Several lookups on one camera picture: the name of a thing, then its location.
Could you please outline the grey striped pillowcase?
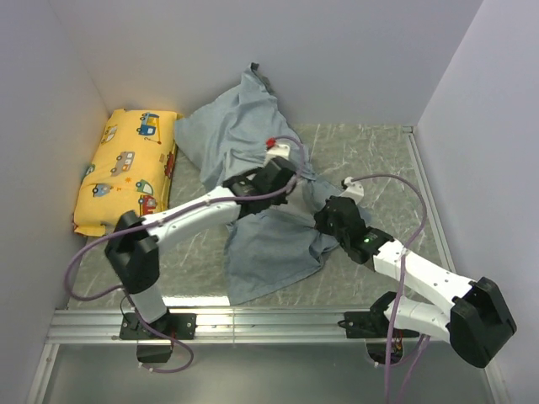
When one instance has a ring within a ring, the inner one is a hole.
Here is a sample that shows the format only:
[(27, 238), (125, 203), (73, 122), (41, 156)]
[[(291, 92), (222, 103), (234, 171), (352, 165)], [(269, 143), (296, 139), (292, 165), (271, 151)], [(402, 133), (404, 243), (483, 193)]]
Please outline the grey striped pillowcase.
[(177, 120), (173, 130), (179, 150), (199, 169), (208, 191), (232, 178), (253, 183), (272, 137), (290, 147), (291, 164), (302, 172), (284, 204), (273, 205), (267, 190), (258, 191), (242, 203), (249, 213), (228, 224), (224, 273), (231, 304), (272, 294), (323, 268), (339, 244), (316, 230), (314, 216), (341, 192), (315, 173), (307, 147), (279, 111), (259, 64), (251, 63), (237, 86)]

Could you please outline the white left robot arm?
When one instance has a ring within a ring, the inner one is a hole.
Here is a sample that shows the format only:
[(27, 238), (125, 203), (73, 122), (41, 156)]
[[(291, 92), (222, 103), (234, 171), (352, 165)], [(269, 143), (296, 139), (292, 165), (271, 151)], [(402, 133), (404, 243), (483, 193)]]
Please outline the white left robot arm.
[(140, 329), (161, 338), (169, 329), (168, 308), (158, 288), (161, 254), (214, 226), (232, 223), (286, 202), (297, 179), (292, 162), (270, 159), (248, 176), (233, 176), (203, 196), (161, 213), (122, 215), (105, 256), (138, 312)]

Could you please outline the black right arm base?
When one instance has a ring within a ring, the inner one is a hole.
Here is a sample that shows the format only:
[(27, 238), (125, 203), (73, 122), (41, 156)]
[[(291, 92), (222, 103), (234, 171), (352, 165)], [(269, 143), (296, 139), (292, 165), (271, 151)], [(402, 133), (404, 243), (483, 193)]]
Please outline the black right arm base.
[[(370, 311), (346, 311), (344, 317), (337, 322), (344, 329), (347, 339), (367, 340), (368, 356), (378, 364), (386, 363), (386, 339), (388, 319), (378, 317)], [(399, 364), (404, 358), (404, 339), (418, 338), (419, 333), (394, 327), (391, 342), (391, 365)]]

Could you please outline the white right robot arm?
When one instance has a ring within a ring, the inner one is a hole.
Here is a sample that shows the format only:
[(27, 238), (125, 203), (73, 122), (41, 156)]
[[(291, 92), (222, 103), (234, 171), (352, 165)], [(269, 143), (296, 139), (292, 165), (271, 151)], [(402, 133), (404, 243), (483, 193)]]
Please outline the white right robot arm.
[(517, 326), (498, 285), (454, 274), (368, 226), (351, 198), (332, 197), (315, 214), (315, 227), (336, 239), (352, 261), (403, 280), (423, 297), (386, 293), (372, 306), (371, 326), (387, 337), (398, 329), (445, 341), (468, 364), (483, 369), (515, 335)]

